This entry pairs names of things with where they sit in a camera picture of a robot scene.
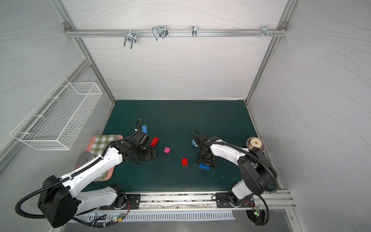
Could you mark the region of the dark blue long lego brick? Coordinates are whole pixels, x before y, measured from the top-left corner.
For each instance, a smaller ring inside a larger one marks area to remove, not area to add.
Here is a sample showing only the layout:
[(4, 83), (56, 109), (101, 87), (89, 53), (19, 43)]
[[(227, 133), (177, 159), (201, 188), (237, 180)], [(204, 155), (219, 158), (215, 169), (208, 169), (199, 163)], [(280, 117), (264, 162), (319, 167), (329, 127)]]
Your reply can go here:
[(204, 170), (210, 170), (210, 167), (209, 166), (205, 166), (203, 164), (200, 164), (199, 165), (199, 168), (204, 169)]

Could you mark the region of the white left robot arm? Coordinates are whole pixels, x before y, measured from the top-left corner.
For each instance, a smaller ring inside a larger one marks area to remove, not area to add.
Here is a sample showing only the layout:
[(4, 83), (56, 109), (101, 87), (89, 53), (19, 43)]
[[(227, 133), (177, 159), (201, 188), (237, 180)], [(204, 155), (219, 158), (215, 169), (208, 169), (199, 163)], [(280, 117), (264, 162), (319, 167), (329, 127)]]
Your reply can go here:
[(97, 208), (121, 210), (137, 208), (139, 195), (127, 197), (118, 185), (82, 192), (109, 169), (130, 161), (142, 164), (157, 158), (156, 143), (147, 144), (149, 136), (141, 130), (132, 136), (111, 141), (96, 158), (59, 178), (48, 177), (43, 182), (38, 208), (53, 228), (58, 228), (75, 216)]

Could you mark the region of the red long lego brick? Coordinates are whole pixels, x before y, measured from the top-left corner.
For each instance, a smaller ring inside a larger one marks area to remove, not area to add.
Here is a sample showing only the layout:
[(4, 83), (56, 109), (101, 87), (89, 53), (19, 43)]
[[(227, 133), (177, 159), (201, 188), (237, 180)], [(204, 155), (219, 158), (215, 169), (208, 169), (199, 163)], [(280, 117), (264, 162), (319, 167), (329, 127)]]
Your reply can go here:
[(154, 137), (154, 138), (152, 139), (151, 143), (150, 143), (150, 146), (151, 146), (151, 147), (156, 147), (157, 144), (158, 144), (158, 142), (159, 142), (159, 138)]

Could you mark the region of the small red lego cube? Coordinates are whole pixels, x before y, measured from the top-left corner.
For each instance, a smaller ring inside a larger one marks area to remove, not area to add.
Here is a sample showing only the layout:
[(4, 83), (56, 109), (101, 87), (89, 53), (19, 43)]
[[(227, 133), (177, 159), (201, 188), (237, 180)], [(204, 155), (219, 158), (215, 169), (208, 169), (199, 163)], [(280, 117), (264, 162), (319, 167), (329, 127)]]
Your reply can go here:
[(188, 160), (187, 159), (181, 159), (182, 166), (188, 166)]

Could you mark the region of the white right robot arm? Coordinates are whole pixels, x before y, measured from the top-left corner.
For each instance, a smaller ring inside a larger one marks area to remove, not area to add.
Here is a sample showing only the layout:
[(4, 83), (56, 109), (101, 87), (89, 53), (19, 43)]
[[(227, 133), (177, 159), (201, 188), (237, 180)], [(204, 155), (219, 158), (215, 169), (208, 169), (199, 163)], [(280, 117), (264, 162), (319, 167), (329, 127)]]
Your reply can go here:
[(207, 138), (194, 130), (192, 133), (196, 133), (192, 136), (200, 149), (198, 164), (216, 167), (220, 157), (239, 167), (242, 180), (229, 190), (231, 204), (236, 205), (250, 195), (278, 191), (277, 172), (260, 148), (241, 148), (218, 137)]

